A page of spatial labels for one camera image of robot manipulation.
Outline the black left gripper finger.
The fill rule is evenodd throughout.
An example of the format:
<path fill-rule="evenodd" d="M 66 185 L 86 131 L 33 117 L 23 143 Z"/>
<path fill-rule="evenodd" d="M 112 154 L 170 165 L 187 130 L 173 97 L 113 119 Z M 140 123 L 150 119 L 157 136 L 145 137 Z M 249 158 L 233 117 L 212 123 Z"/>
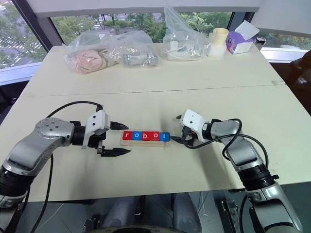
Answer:
<path fill-rule="evenodd" d="M 129 127 L 127 127 L 126 125 L 124 125 L 122 123 L 111 121 L 110 122 L 110 129 L 111 130 L 128 130 Z"/>
<path fill-rule="evenodd" d="M 118 157 L 130 152 L 130 150 L 124 148 L 103 149 L 101 152 L 101 157 Z"/>

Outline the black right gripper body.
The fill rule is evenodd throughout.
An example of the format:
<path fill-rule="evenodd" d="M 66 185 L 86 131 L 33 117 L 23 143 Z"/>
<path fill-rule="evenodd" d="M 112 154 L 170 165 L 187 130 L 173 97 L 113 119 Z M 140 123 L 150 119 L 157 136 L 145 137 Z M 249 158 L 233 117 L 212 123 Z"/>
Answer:
<path fill-rule="evenodd" d="M 198 139 L 197 134 L 191 128 L 184 126 L 182 129 L 182 143 L 194 143 Z"/>

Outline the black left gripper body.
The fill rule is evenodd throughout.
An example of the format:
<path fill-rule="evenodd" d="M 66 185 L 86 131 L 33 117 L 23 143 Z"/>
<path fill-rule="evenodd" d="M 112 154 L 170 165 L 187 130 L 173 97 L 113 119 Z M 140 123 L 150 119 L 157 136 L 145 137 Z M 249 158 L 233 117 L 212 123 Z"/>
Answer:
<path fill-rule="evenodd" d="M 100 135 L 92 135 L 88 141 L 88 148 L 93 148 L 97 150 L 97 154 L 103 156 L 104 154 L 104 140 L 106 139 L 106 133 L 102 133 Z"/>

